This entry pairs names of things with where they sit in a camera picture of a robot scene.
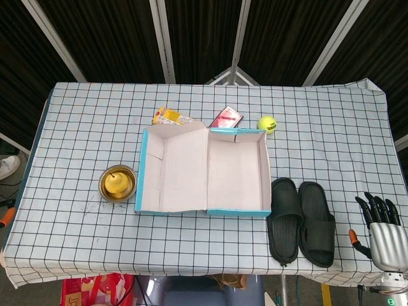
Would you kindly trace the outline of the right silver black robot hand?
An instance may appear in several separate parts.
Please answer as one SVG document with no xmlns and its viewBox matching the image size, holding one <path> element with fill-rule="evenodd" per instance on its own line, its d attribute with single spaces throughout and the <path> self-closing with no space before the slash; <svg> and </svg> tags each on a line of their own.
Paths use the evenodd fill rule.
<svg viewBox="0 0 408 306">
<path fill-rule="evenodd" d="M 367 225 L 370 245 L 361 244 L 353 229 L 349 230 L 352 247 L 372 260 L 384 272 L 407 272 L 407 232 L 402 226 L 396 205 L 365 191 L 365 198 L 355 197 Z"/>
</svg>

